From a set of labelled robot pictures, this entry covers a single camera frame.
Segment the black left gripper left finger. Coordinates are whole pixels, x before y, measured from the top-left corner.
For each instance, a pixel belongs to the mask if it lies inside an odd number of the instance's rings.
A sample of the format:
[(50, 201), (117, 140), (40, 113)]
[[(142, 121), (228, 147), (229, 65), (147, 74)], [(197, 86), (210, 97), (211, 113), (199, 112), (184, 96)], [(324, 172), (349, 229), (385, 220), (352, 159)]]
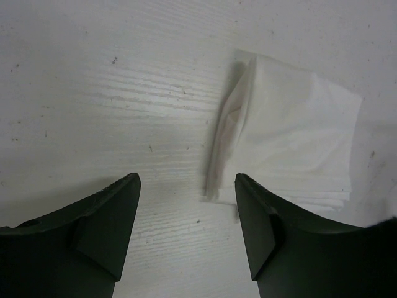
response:
[(128, 174), (80, 201), (1, 228), (2, 297), (112, 297), (141, 181)]

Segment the white tank top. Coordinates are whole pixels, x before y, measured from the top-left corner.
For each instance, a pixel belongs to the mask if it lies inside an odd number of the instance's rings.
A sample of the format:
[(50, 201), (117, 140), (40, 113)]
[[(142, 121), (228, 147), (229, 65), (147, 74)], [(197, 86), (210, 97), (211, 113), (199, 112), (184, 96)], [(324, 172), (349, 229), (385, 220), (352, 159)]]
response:
[(210, 202), (234, 205), (243, 173), (314, 213), (350, 198), (362, 98), (316, 72), (253, 56), (221, 108), (208, 165)]

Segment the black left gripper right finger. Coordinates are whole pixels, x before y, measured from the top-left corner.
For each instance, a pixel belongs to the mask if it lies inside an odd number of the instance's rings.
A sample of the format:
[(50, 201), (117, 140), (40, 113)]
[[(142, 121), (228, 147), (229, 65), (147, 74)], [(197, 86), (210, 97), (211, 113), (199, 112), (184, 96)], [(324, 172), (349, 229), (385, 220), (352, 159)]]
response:
[(273, 194), (246, 174), (236, 202), (261, 297), (395, 297), (396, 219), (336, 222)]

